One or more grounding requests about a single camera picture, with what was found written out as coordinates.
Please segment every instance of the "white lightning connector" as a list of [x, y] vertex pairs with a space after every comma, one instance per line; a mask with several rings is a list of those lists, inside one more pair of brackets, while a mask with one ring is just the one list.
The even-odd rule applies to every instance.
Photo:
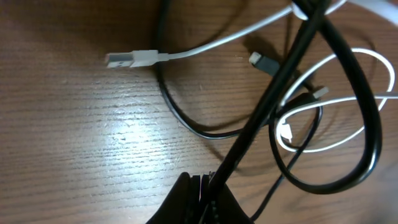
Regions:
[[250, 57], [249, 57], [249, 62], [251, 63], [251, 64], [256, 64], [259, 60], [260, 60], [260, 58], [261, 58], [261, 54], [260, 53], [258, 53], [258, 52], [253, 52], [251, 55], [250, 55]]
[[280, 136], [292, 143], [293, 133], [290, 124], [284, 123], [280, 126]]
[[157, 50], [133, 50], [128, 53], [110, 53], [106, 56], [108, 68], [151, 66], [156, 62], [169, 60], [169, 54]]

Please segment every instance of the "wooden table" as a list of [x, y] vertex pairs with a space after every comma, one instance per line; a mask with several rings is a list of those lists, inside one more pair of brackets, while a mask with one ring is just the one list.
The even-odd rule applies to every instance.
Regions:
[[[165, 46], [178, 52], [235, 32], [287, 1], [174, 0]], [[105, 68], [104, 55], [150, 48], [159, 1], [0, 1], [0, 223], [145, 223], [178, 175], [216, 170], [234, 138], [207, 141], [187, 131], [166, 107], [152, 69]], [[398, 67], [398, 29], [347, 4], [330, 16], [353, 47], [375, 48]], [[281, 58], [300, 25], [294, 16], [194, 57], [167, 62], [166, 79], [195, 121], [231, 130], [244, 124], [271, 77], [248, 64], [248, 50], [275, 48]], [[299, 66], [331, 53], [320, 35]], [[358, 55], [374, 91], [386, 69]], [[335, 60], [317, 71], [325, 98], [352, 94]], [[398, 222], [398, 104], [381, 112], [383, 153], [357, 187], [312, 195], [284, 182], [257, 223]], [[291, 119], [295, 135], [310, 111]], [[313, 145], [358, 129], [355, 102], [325, 108]], [[278, 177], [262, 130], [228, 181], [248, 215]], [[305, 154], [293, 169], [309, 182], [345, 175], [359, 161], [363, 134], [327, 152]], [[281, 149], [286, 160], [291, 154]]]

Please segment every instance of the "white cable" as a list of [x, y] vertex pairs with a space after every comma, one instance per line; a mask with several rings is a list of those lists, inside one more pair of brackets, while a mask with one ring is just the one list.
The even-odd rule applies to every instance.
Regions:
[[[376, 95], [374, 95], [375, 99], [383, 99], [383, 101], [388, 100], [388, 99], [398, 99], [398, 93], [378, 93]], [[341, 103], [341, 102], [345, 102], [345, 101], [349, 101], [349, 100], [356, 100], [356, 96], [347, 96], [347, 97], [342, 97], [342, 98], [336, 98], [336, 99], [332, 99], [332, 100], [321, 100], [321, 101], [317, 101], [314, 103], [309, 103], [303, 106], [299, 106], [293, 110], [288, 111], [286, 114], [282, 115], [282, 117], [280, 118], [280, 120], [278, 120], [277, 126], [276, 126], [276, 132], [275, 132], [275, 137], [278, 140], [279, 144], [286, 150], [290, 151], [290, 152], [295, 152], [296, 149], [291, 148], [286, 146], [283, 143], [282, 140], [282, 136], [281, 136], [281, 132], [283, 131], [283, 120], [287, 119], [290, 116], [293, 116], [296, 113], [299, 113], [301, 111], [305, 111], [305, 110], [309, 110], [309, 109], [313, 109], [313, 108], [317, 108], [319, 106], [325, 106], [325, 105], [330, 105], [333, 103]], [[320, 151], [325, 151], [327, 149], [331, 149], [333, 147], [339, 146], [347, 141], [349, 141], [350, 139], [352, 139], [353, 137], [355, 137], [356, 135], [358, 135], [361, 131], [364, 130], [364, 127], [362, 127], [361, 129], [359, 129], [358, 131], [356, 131], [354, 134], [352, 134], [350, 137], [345, 138], [339, 142], [336, 142], [334, 144], [331, 144], [327, 147], [323, 147], [323, 148], [319, 148], [319, 149], [306, 149], [303, 152], [320, 152]]]
[[[381, 54], [373, 51], [373, 50], [369, 50], [369, 49], [362, 49], [362, 48], [353, 48], [351, 49], [353, 52], [356, 53], [364, 53], [364, 54], [368, 54], [371, 55], [373, 57], [376, 57], [378, 60], [380, 60], [388, 69], [389, 72], [389, 76], [390, 76], [390, 82], [387, 88], [387, 92], [391, 92], [393, 87], [394, 87], [394, 83], [395, 83], [395, 71], [394, 71], [394, 67], [392, 66], [392, 64], [390, 63], [390, 61], [388, 61], [384, 56], [382, 56]], [[300, 84], [302, 82], [304, 82], [304, 80], [306, 78], [308, 78], [315, 70], [317, 70], [318, 68], [320, 68], [322, 65], [324, 65], [325, 63], [329, 62], [331, 59], [335, 58], [336, 55], [335, 54], [331, 54], [329, 56], [327, 56], [325, 59], [321, 60], [320, 62], [318, 62], [316, 65], [314, 65], [312, 68], [310, 68], [308, 71], [306, 71], [302, 76], [300, 76], [294, 83], [293, 85], [286, 91], [286, 94], [282, 97], [282, 100], [279, 103], [279, 107], [281, 108], [282, 106], [284, 106], [286, 104], [286, 101], [293, 95], [294, 91], [300, 86]], [[376, 98], [381, 98], [382, 101], [379, 104], [379, 111], [383, 108], [384, 104], [386, 103], [387, 99], [389, 98], [396, 98], [398, 97], [396, 94], [379, 94], [376, 96]], [[298, 107], [294, 110], [291, 110], [289, 112], [287, 112], [286, 114], [284, 114], [280, 120], [278, 120], [278, 125], [276, 126], [276, 139], [278, 140], [278, 143], [286, 150], [288, 151], [292, 151], [295, 152], [296, 149], [287, 146], [286, 144], [284, 144], [283, 140], [282, 140], [282, 136], [281, 136], [281, 129], [282, 129], [282, 124], [285, 123], [286, 118], [288, 118], [289, 116], [292, 116], [295, 113], [298, 113], [300, 111], [303, 110], [309, 110], [310, 108], [314, 108], [317, 106], [321, 106], [322, 103], [324, 103], [324, 105], [329, 105], [332, 103], [339, 103], [339, 102], [343, 102], [343, 101], [348, 101], [348, 100], [355, 100], [355, 98], [352, 97], [345, 97], [345, 98], [337, 98], [334, 100], [328, 100], [328, 101], [320, 101], [320, 102], [316, 102], [316, 103], [312, 103], [309, 105], [304, 105], [301, 107]], [[333, 147], [339, 146], [340, 144], [343, 144], [351, 139], [353, 139], [355, 136], [357, 136], [361, 131], [364, 130], [364, 127], [362, 126], [362, 128], [358, 129], [356, 132], [354, 132], [353, 134], [351, 134], [350, 136], [348, 136], [347, 138], [344, 138], [341, 141], [338, 141], [334, 144], [331, 144], [329, 146], [326, 147], [322, 147], [319, 149], [306, 149], [304, 150], [304, 152], [320, 152], [320, 151], [324, 151], [327, 149], [331, 149]]]
[[[326, 14], [332, 13], [333, 11], [340, 8], [347, 1], [353, 2], [359, 6], [362, 6], [385, 19], [398, 25], [398, 7], [386, 2], [385, 0], [338, 0], [338, 2], [332, 4]], [[298, 18], [306, 20], [306, 15], [295, 5], [289, 5], [282, 9], [281, 11], [269, 16], [245, 29], [237, 31], [234, 34], [223, 37], [219, 40], [212, 41], [203, 46], [197, 47], [195, 49], [188, 50], [186, 52], [180, 52], [176, 54], [159, 54], [156, 50], [134, 50], [128, 53], [111, 53], [106, 57], [106, 62], [108, 63], [108, 68], [118, 68], [118, 67], [141, 67], [150, 66], [157, 62], [168, 61], [172, 59], [185, 58], [192, 55], [202, 53], [206, 50], [210, 50], [222, 44], [225, 44], [234, 39], [240, 38], [244, 35], [250, 34], [261, 27], [264, 27], [288, 14], [293, 12]]]
[[267, 18], [255, 23], [255, 24], [251, 25], [251, 26], [248, 26], [245, 29], [239, 30], [239, 31], [237, 31], [234, 34], [231, 34], [229, 36], [223, 37], [223, 38], [221, 38], [219, 40], [215, 40], [213, 42], [210, 42], [210, 43], [205, 44], [203, 46], [197, 47], [195, 49], [188, 50], [186, 52], [181, 52], [181, 53], [177, 53], [177, 54], [169, 54], [169, 59], [172, 60], [172, 59], [177, 59], [177, 58], [184, 58], [184, 57], [189, 57], [189, 56], [192, 56], [192, 55], [195, 55], [195, 54], [202, 53], [202, 52], [204, 52], [206, 50], [209, 50], [209, 49], [212, 49], [214, 47], [220, 46], [221, 44], [225, 44], [225, 43], [227, 43], [227, 42], [229, 42], [231, 40], [240, 38], [240, 37], [242, 37], [242, 36], [244, 36], [246, 34], [250, 34], [251, 32], [253, 32], [255, 30], [258, 30], [261, 27], [264, 27], [264, 26], [266, 26], [266, 25], [268, 25], [268, 24], [270, 24], [270, 23], [272, 23], [272, 22], [274, 22], [274, 21], [276, 21], [276, 20], [278, 20], [278, 19], [280, 19], [280, 18], [282, 18], [284, 16], [289, 15], [291, 12], [292, 12], [292, 7], [287, 6], [284, 9], [282, 9], [281, 11], [275, 13], [274, 15], [269, 16], [269, 17], [267, 17]]

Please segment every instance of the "black object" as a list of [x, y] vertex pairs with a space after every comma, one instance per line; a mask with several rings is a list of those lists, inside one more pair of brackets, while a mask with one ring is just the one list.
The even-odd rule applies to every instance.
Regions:
[[[190, 178], [186, 172], [180, 174], [166, 199], [147, 224], [193, 223], [193, 212], [198, 206], [199, 194], [204, 197], [208, 183], [209, 175], [203, 175], [200, 183], [200, 176], [194, 175]], [[217, 197], [210, 202], [203, 221], [206, 224], [253, 223], [243, 212], [227, 185], [224, 185]]]
[[[161, 50], [159, 43], [160, 38], [162, 37], [165, 17], [167, 14], [167, 8], [169, 6], [169, 3], [170, 0], [162, 1], [160, 21], [154, 46], [156, 49], [159, 50]], [[252, 140], [255, 138], [257, 132], [264, 125], [267, 124], [269, 125], [272, 153], [283, 176], [289, 182], [293, 183], [295, 186], [306, 192], [310, 192], [313, 194], [333, 194], [341, 192], [361, 183], [375, 168], [381, 153], [382, 146], [382, 132], [379, 113], [377, 110], [376, 102], [374, 101], [373, 93], [369, 87], [369, 84], [366, 81], [366, 78], [361, 67], [359, 66], [358, 61], [355, 59], [348, 44], [344, 41], [339, 32], [324, 16], [324, 13], [330, 1], [324, 0], [314, 3], [311, 0], [294, 0], [294, 3], [296, 3], [296, 5], [298, 5], [298, 7], [301, 8], [304, 13], [306, 13], [309, 20], [302, 22], [301, 28], [298, 31], [298, 34], [294, 40], [294, 43], [287, 58], [280, 65], [280, 68], [274, 75], [274, 78], [272, 79], [269, 87], [264, 92], [258, 105], [256, 106], [256, 109], [253, 111], [249, 121], [246, 123], [243, 129], [231, 131], [228, 133], [212, 134], [193, 128], [193, 126], [191, 125], [192, 120], [184, 115], [181, 109], [171, 98], [171, 95], [168, 92], [167, 87], [164, 83], [161, 64], [156, 64], [157, 79], [159, 82], [162, 96], [164, 97], [165, 102], [172, 111], [172, 113], [186, 128], [195, 133], [197, 136], [206, 139], [223, 139], [237, 135], [239, 136], [233, 144], [231, 150], [227, 154], [225, 160], [220, 165], [219, 169], [215, 172], [211, 180], [202, 181], [201, 198], [198, 203], [196, 203], [196, 196], [198, 195], [197, 188], [193, 186], [191, 181], [186, 180], [187, 177], [181, 177], [182, 180], [179, 179], [178, 184], [176, 185], [183, 185], [183, 187], [175, 185], [173, 190], [169, 193], [164, 204], [154, 215], [154, 217], [151, 218], [149, 223], [184, 222], [196, 224], [200, 221], [205, 221], [205, 223], [224, 224], [234, 223], [234, 220], [239, 220], [241, 221], [240, 223], [245, 223], [247, 221], [245, 217], [246, 215], [241, 215], [241, 209], [239, 205], [235, 203], [236, 201], [230, 194], [230, 192], [226, 190], [228, 188], [225, 183], [228, 177], [234, 171], [235, 167], [239, 164], [240, 160], [243, 158], [246, 151], [249, 149]], [[320, 117], [322, 116], [321, 108], [318, 108], [317, 118], [314, 119], [313, 126], [308, 133], [308, 138], [305, 140], [301, 147], [298, 147], [297, 153], [294, 155], [294, 158], [289, 162], [289, 165], [287, 167], [285, 166], [279, 155], [277, 144], [274, 139], [274, 119], [277, 118], [283, 110], [286, 110], [286, 108], [282, 108], [280, 110], [277, 109], [276, 106], [278, 103], [278, 99], [281, 94], [283, 94], [286, 83], [288, 83], [289, 79], [294, 76], [295, 68], [299, 64], [317, 30], [322, 33], [329, 46], [335, 52], [337, 58], [339, 59], [341, 65], [346, 72], [346, 76], [348, 77], [348, 80], [354, 90], [354, 93], [358, 99], [359, 107], [362, 112], [366, 140], [363, 156], [355, 169], [342, 179], [324, 185], [307, 184], [305, 182], [302, 182], [301, 180], [298, 180], [289, 171], [294, 162], [297, 161], [297, 159], [311, 140], [319, 124]], [[259, 210], [251, 218], [251, 221], [255, 220], [265, 208], [267, 202], [272, 196], [272, 193], [282, 181], [283, 176], [280, 176], [277, 182], [271, 188]], [[221, 212], [211, 213], [210, 210], [212, 210], [213, 208]], [[165, 212], [167, 211], [167, 209], [181, 209], [181, 211], [168, 213]], [[227, 215], [234, 218], [232, 220], [228, 220], [228, 217], [224, 218], [224, 211], [228, 211]]]
[[265, 55], [261, 55], [258, 52], [253, 52], [249, 58], [249, 62], [258, 70], [268, 73], [270, 76], [274, 76], [279, 70], [279, 62], [271, 59]]

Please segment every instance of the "cable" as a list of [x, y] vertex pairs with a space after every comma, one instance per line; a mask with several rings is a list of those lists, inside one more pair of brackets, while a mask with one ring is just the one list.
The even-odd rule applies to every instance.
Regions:
[[[294, 157], [290, 160], [289, 164], [287, 165], [288, 170], [291, 170], [291, 168], [293, 168], [293, 165], [297, 162], [297, 159], [299, 158], [299, 156], [303, 153], [304, 149], [308, 146], [308, 144], [312, 140], [312, 137], [315, 135], [315, 132], [317, 131], [319, 124], [321, 122], [321, 117], [322, 117], [322, 110], [321, 110], [321, 115], [318, 116], [318, 119], [314, 120], [312, 127], [310, 128], [310, 131], [308, 132], [307, 137], [305, 138], [303, 144], [297, 149], [296, 154], [294, 155]], [[279, 187], [280, 183], [282, 183], [283, 179], [284, 179], [284, 176], [281, 174], [279, 176], [279, 178], [275, 181], [275, 183], [272, 185], [272, 187], [269, 189], [266, 197], [261, 202], [257, 211], [254, 212], [254, 215], [252, 217], [250, 217], [250, 219], [252, 221], [256, 221], [260, 217], [261, 213], [266, 208], [268, 202], [270, 201], [271, 197], [273, 196], [273, 194]]]
[[[167, 11], [168, 8], [170, 6], [170, 0], [163, 0], [162, 1], [162, 5], [160, 7], [160, 16], [159, 16], [159, 23], [157, 26], [157, 29], [155, 31], [155, 37], [153, 40], [153, 46], [155, 49], [158, 49], [160, 52], [162, 51], [162, 46], [161, 46], [161, 39], [164, 33], [164, 27], [165, 27], [165, 21], [166, 21], [166, 17], [167, 17]], [[262, 24], [264, 26], [265, 22], [264, 21], [271, 21], [273, 19], [267, 18], [264, 19]], [[184, 126], [186, 127], [189, 131], [191, 131], [193, 134], [197, 135], [198, 137], [201, 138], [205, 138], [205, 139], [226, 139], [226, 138], [231, 138], [231, 137], [235, 137], [237, 135], [239, 135], [242, 131], [242, 129], [237, 129], [234, 131], [228, 131], [225, 133], [209, 133], [209, 132], [205, 132], [202, 131], [198, 128], [196, 128], [196, 126], [198, 126], [196, 124], [196, 122], [194, 122], [192, 119], [190, 119], [176, 104], [176, 102], [173, 100], [167, 85], [165, 84], [165, 80], [164, 80], [164, 75], [163, 75], [163, 69], [162, 69], [162, 64], [159, 62], [157, 64], [155, 64], [155, 73], [156, 73], [156, 78], [159, 84], [159, 89], [160, 92], [163, 96], [163, 99], [165, 100], [165, 103], [167, 105], [167, 107], [169, 108], [169, 110], [172, 112], [172, 114], [178, 119], [178, 121]], [[313, 87], [311, 85], [305, 85], [305, 87], [307, 88], [308, 91], [312, 91]], [[317, 113], [316, 113], [316, 117], [314, 118], [314, 120], [318, 120], [322, 118], [322, 108], [317, 109]]]
[[[327, 9], [327, 5], [329, 2], [330, 0], [318, 1], [317, 5], [314, 5], [312, 2], [308, 1], [294, 0], [294, 4], [292, 6], [287, 6], [280, 12], [277, 12], [276, 14], [268, 18], [265, 18], [235, 34], [229, 35], [220, 40], [216, 40], [214, 42], [211, 42], [209, 44], [203, 45], [195, 49], [191, 49], [186, 52], [181, 52], [177, 54], [166, 54], [166, 53], [159, 53], [157, 50], [143, 50], [143, 51], [133, 51], [131, 53], [108, 55], [108, 67], [138, 67], [138, 66], [153, 65], [156, 62], [189, 57], [191, 55], [199, 54], [203, 51], [212, 49], [221, 44], [242, 37], [263, 26], [266, 26], [271, 22], [274, 22], [279, 18], [288, 15], [292, 11], [298, 17], [303, 16], [301, 17], [302, 19], [306, 19], [307, 16], [309, 17], [308, 21], [302, 22], [302, 26], [297, 33], [297, 36], [294, 40], [292, 48], [285, 62], [280, 66], [280, 69], [276, 73], [275, 77], [272, 79], [271, 84], [264, 92], [258, 105], [256, 106], [256, 109], [253, 111], [251, 117], [249, 118], [249, 121], [246, 123], [243, 129], [230, 131], [227, 133], [212, 134], [194, 128], [193, 121], [182, 112], [182, 110], [177, 106], [177, 104], [172, 99], [164, 82], [161, 64], [160, 63], [156, 64], [157, 80], [159, 82], [159, 87], [162, 96], [164, 97], [165, 102], [167, 106], [170, 108], [171, 112], [186, 128], [188, 128], [191, 132], [195, 133], [197, 136], [206, 139], [224, 139], [239, 135], [237, 140], [233, 144], [231, 150], [227, 154], [225, 160], [222, 162], [219, 169], [216, 171], [215, 175], [210, 180], [208, 193], [205, 194], [206, 195], [205, 197], [202, 197], [200, 199], [198, 209], [195, 210], [194, 214], [195, 218], [198, 221], [201, 218], [201, 216], [204, 214], [208, 202], [223, 188], [226, 180], [234, 171], [239, 161], [242, 159], [243, 155], [249, 149], [257, 132], [267, 124], [269, 125], [269, 136], [270, 136], [272, 153], [275, 157], [275, 161], [280, 171], [282, 172], [282, 175], [277, 179], [275, 184], [271, 187], [269, 193], [265, 197], [261, 206], [259, 207], [257, 212], [252, 216], [251, 218], [252, 220], [255, 220], [261, 214], [261, 212], [267, 205], [268, 201], [271, 199], [272, 194], [275, 192], [276, 188], [282, 182], [284, 177], [288, 179], [289, 182], [293, 183], [295, 186], [306, 192], [310, 192], [313, 194], [333, 194], [341, 192], [342, 190], [346, 190], [356, 184], [359, 184], [374, 169], [377, 160], [379, 158], [379, 155], [381, 153], [381, 141], [382, 141], [381, 122], [377, 106], [374, 101], [374, 97], [383, 99], [382, 103], [379, 105], [379, 110], [381, 110], [387, 99], [398, 98], [398, 94], [381, 93], [376, 96], [373, 96], [369, 84], [367, 83], [366, 78], [363, 74], [363, 71], [361, 70], [361, 67], [359, 66], [357, 60], [355, 59], [352, 51], [350, 51], [347, 43], [342, 39], [338, 31], [324, 17], [325, 13], [328, 14], [338, 9], [346, 2], [346, 0], [340, 0], [336, 4], [332, 5], [330, 8]], [[164, 22], [167, 14], [167, 8], [169, 7], [169, 3], [170, 0], [162, 1], [159, 26], [154, 40], [155, 49], [160, 50], [159, 44], [164, 29]], [[398, 9], [394, 8], [391, 9], [389, 12], [391, 12], [391, 14], [394, 15], [394, 12], [396, 11], [398, 11]], [[298, 80], [294, 82], [292, 86], [290, 86], [288, 91], [283, 96], [283, 100], [279, 102], [279, 98], [283, 94], [283, 90], [285, 89], [284, 87], [287, 81], [291, 78], [292, 74], [294, 73], [295, 68], [299, 64], [299, 61], [303, 57], [309, 43], [311, 42], [317, 30], [319, 30], [322, 33], [322, 35], [324, 36], [329, 46], [332, 48], [332, 50], [335, 52], [336, 55], [331, 55], [327, 57], [326, 59], [316, 64], [309, 71], [307, 71], [304, 75], [302, 75]], [[388, 60], [385, 59], [383, 56], [370, 50], [353, 49], [353, 51], [365, 54], [369, 54], [370, 52], [372, 52], [371, 53], [372, 56], [377, 57], [386, 65], [387, 69], [389, 69], [391, 76], [389, 89], [387, 91], [391, 91], [395, 79], [394, 69], [391, 63], [389, 63]], [[309, 74], [311, 74], [317, 68], [322, 66], [324, 63], [335, 57], [337, 57], [340, 63], [342, 64], [346, 76], [348, 77], [348, 80], [351, 83], [351, 86], [354, 90], [355, 96], [337, 98], [327, 101], [311, 102], [304, 105], [296, 105], [296, 106], [292, 106], [291, 101], [287, 102], [287, 100], [291, 97], [292, 93], [297, 89], [298, 85], [300, 85], [306, 78], [308, 78]], [[332, 103], [338, 103], [341, 101], [348, 101], [348, 100], [358, 101], [364, 120], [364, 126], [360, 130], [355, 132], [353, 135], [347, 137], [346, 139], [338, 142], [337, 144], [332, 144], [332, 147], [335, 147], [337, 145], [342, 144], [345, 141], [350, 140], [355, 135], [359, 134], [362, 130], [365, 130], [366, 141], [364, 146], [364, 153], [360, 162], [355, 167], [355, 169], [351, 171], [347, 176], [329, 184], [310, 185], [298, 180], [294, 175], [290, 173], [290, 170], [294, 165], [294, 163], [299, 158], [299, 156], [301, 155], [301, 153], [310, 152], [311, 150], [314, 151], [314, 149], [305, 149], [305, 148], [308, 146], [311, 138], [313, 137], [315, 131], [319, 126], [323, 112], [322, 106], [329, 105]], [[303, 144], [300, 147], [293, 147], [293, 146], [288, 146], [288, 144], [285, 144], [284, 140], [280, 136], [282, 129], [281, 126], [283, 125], [284, 121], [289, 116], [292, 116], [295, 113], [299, 113], [303, 110], [309, 110], [312, 108], [317, 109], [317, 115], [312, 123], [310, 131], [308, 132], [307, 137], [305, 138]], [[293, 159], [289, 162], [287, 167], [285, 166], [282, 158], [280, 157], [276, 141], [279, 141], [282, 147], [286, 149], [288, 147], [289, 148], [288, 150], [296, 152]]]
[[[311, 12], [312, 6], [309, 5], [309, 3], [305, 1], [295, 2], [306, 14]], [[340, 180], [329, 184], [310, 185], [298, 180], [298, 178], [293, 176], [286, 168], [278, 152], [276, 140], [274, 139], [274, 123], [269, 125], [269, 135], [272, 136], [270, 138], [270, 143], [275, 161], [280, 171], [283, 173], [285, 178], [289, 180], [289, 182], [294, 184], [296, 187], [313, 194], [333, 194], [361, 183], [373, 171], [381, 153], [382, 131], [380, 116], [372, 91], [358, 61], [355, 59], [347, 43], [327, 19], [324, 20], [320, 28], [320, 32], [339, 58], [358, 99], [365, 127], [363, 156], [354, 170]]]
[[[389, 77], [390, 77], [390, 81], [387, 87], [387, 92], [391, 92], [394, 84], [395, 84], [395, 71], [394, 71], [394, 67], [392, 66], [392, 64], [390, 63], [390, 61], [388, 61], [388, 59], [386, 59], [384, 56], [382, 56], [381, 54], [373, 51], [373, 50], [369, 50], [369, 49], [362, 49], [362, 48], [353, 48], [351, 49], [352, 52], [356, 52], [356, 53], [362, 53], [362, 54], [368, 54], [370, 56], [373, 56], [375, 58], [377, 58], [378, 60], [380, 60], [387, 68], [388, 72], [389, 72]], [[299, 86], [301, 85], [302, 82], [304, 82], [314, 71], [316, 71], [318, 68], [320, 68], [321, 66], [323, 66], [324, 64], [326, 64], [327, 62], [329, 62], [330, 60], [336, 58], [335, 54], [331, 54], [329, 56], [327, 56], [325, 59], [321, 60], [320, 62], [318, 62], [317, 64], [315, 64], [312, 68], [310, 68], [308, 71], [306, 71], [303, 75], [301, 75], [298, 79], [296, 79], [296, 81], [292, 84], [292, 86], [286, 91], [285, 95], [282, 97], [280, 103], [279, 103], [279, 107], [282, 108], [287, 100], [294, 94], [295, 90], [299, 88]], [[383, 100], [380, 102], [379, 104], [379, 111], [382, 110], [383, 106], [386, 104], [387, 98], [383, 98]], [[286, 118], [288, 118], [289, 116], [283, 115], [281, 117], [281, 121], [279, 123], [283, 123], [284, 120]], [[276, 139], [278, 140], [278, 143], [286, 150], [291, 151], [291, 152], [295, 152], [297, 149], [295, 147], [290, 147], [288, 146], [281, 138], [281, 136], [279, 135], [280, 133], [280, 129], [282, 127], [282, 125], [277, 125], [277, 136]], [[362, 128], [359, 128], [357, 131], [355, 131], [353, 134], [349, 135], [348, 137], [344, 138], [343, 140], [340, 140], [338, 142], [335, 142], [329, 146], [325, 146], [319, 149], [306, 149], [304, 150], [304, 152], [320, 152], [320, 151], [324, 151], [324, 150], [328, 150], [331, 149], [333, 147], [339, 146], [351, 139], [353, 139], [355, 136], [357, 136], [360, 132], [362, 132], [364, 130], [364, 126], [362, 126]]]
[[242, 36], [244, 36], [246, 34], [250, 34], [251, 32], [253, 32], [255, 30], [258, 30], [261, 27], [264, 27], [264, 26], [266, 26], [266, 25], [268, 25], [268, 24], [270, 24], [270, 23], [272, 23], [272, 22], [274, 22], [274, 21], [276, 21], [276, 20], [278, 20], [278, 19], [280, 19], [280, 18], [282, 18], [284, 16], [287, 16], [291, 12], [292, 12], [292, 8], [290, 6], [287, 6], [284, 9], [282, 9], [281, 11], [275, 13], [274, 15], [271, 15], [271, 16], [269, 16], [269, 17], [267, 17], [267, 18], [255, 23], [255, 24], [253, 24], [251, 26], [248, 26], [245, 29], [237, 31], [234, 34], [231, 34], [229, 36], [223, 37], [223, 38], [221, 38], [219, 40], [215, 40], [215, 41], [210, 42], [208, 44], [205, 44], [205, 45], [203, 45], [201, 47], [197, 47], [195, 49], [188, 50], [186, 52], [181, 52], [181, 53], [177, 53], [177, 54], [169, 54], [169, 59], [171, 60], [171, 59], [189, 57], [189, 56], [192, 56], [192, 55], [196, 55], [196, 54], [202, 53], [202, 52], [204, 52], [206, 50], [215, 48], [217, 46], [220, 46], [221, 44], [225, 44], [225, 43], [227, 43], [227, 42], [229, 42], [231, 40], [240, 38], [240, 37], [242, 37]]
[[319, 1], [313, 14], [308, 13], [312, 15], [309, 16], [309, 20], [302, 22], [286, 60], [282, 63], [275, 77], [265, 90], [256, 106], [256, 109], [253, 111], [253, 114], [244, 126], [241, 134], [232, 145], [224, 161], [211, 178], [208, 193], [206, 194], [206, 197], [202, 197], [200, 199], [198, 208], [194, 213], [194, 217], [196, 218], [195, 220], [200, 220], [200, 217], [204, 214], [209, 201], [223, 188], [228, 177], [232, 174], [236, 166], [239, 164], [239, 161], [243, 158], [243, 155], [249, 149], [259, 129], [266, 123], [268, 117], [275, 110], [278, 97], [283, 91], [285, 84], [295, 71], [295, 68], [307, 50], [312, 38], [315, 36], [318, 27], [323, 24], [323, 21], [325, 21], [323, 14], [325, 13], [329, 2], [330, 1]]

